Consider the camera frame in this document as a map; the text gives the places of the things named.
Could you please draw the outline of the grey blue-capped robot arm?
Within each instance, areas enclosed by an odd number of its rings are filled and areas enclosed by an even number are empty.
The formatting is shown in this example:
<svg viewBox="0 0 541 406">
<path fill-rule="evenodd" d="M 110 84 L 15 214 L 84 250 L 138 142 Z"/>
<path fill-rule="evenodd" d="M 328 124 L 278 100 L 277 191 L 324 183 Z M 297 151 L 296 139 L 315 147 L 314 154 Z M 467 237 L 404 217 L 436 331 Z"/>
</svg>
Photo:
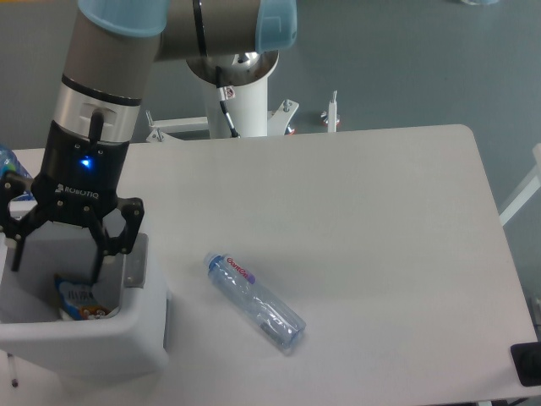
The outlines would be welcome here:
<svg viewBox="0 0 541 406">
<path fill-rule="evenodd" d="M 1 178 L 1 230 L 18 271 L 25 241 L 47 222 L 85 228 L 92 278 L 129 254 L 145 208 L 117 186 L 154 62 L 289 48 L 294 1 L 81 1 L 41 169 Z"/>
</svg>

